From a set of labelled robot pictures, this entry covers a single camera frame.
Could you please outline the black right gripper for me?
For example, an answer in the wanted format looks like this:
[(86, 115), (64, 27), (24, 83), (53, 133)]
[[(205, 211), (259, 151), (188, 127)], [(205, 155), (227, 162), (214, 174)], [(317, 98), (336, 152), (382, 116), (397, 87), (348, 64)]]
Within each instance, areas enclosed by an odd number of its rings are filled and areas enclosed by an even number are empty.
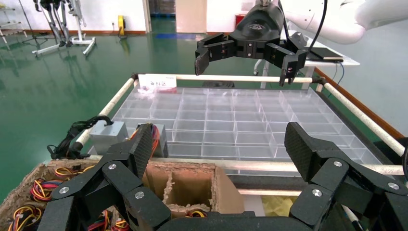
[(290, 85), (297, 72), (305, 66), (308, 50), (293, 44), (295, 51), (279, 45), (284, 15), (281, 7), (255, 5), (238, 23), (233, 31), (233, 40), (224, 33), (208, 36), (197, 42), (194, 70), (202, 75), (210, 62), (233, 56), (265, 59), (281, 68), (279, 85)]

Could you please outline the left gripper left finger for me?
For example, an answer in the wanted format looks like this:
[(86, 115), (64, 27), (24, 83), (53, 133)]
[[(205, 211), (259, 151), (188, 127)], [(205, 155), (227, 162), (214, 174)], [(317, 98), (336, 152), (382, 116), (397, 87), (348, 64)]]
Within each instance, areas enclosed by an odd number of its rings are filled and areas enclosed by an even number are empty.
[(156, 231), (170, 221), (170, 209), (142, 182), (156, 134), (152, 124), (140, 125), (132, 139), (115, 144), (96, 166), (58, 186), (38, 229), (86, 231), (112, 206), (133, 231)]

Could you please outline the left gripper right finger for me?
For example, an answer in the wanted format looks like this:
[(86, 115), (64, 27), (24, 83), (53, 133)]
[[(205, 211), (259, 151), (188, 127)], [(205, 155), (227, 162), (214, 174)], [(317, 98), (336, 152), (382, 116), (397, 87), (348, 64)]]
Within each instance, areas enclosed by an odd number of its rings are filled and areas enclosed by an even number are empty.
[(297, 122), (287, 124), (284, 146), (308, 183), (290, 217), (315, 231), (338, 231), (330, 211), (343, 205), (366, 217), (370, 231), (407, 230), (404, 184), (354, 162), (335, 143), (309, 136)]

